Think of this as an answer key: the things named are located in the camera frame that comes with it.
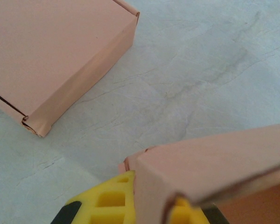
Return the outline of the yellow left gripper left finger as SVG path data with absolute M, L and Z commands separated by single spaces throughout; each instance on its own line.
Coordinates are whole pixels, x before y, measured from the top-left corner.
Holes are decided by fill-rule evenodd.
M 50 224 L 136 224 L 134 171 L 126 171 L 69 199 Z

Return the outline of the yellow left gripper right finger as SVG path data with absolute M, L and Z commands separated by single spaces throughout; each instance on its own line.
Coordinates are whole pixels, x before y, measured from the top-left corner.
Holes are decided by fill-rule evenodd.
M 230 224 L 217 206 L 193 208 L 187 199 L 177 197 L 169 216 L 169 224 Z

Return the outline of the pink paper box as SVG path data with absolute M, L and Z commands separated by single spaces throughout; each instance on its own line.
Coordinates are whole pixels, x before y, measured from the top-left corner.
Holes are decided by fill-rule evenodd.
M 139 15 L 124 0 L 0 0 L 0 109 L 46 136 L 132 46 Z
M 119 170 L 135 172 L 137 224 L 169 224 L 178 197 L 229 224 L 280 224 L 280 124 L 149 147 Z

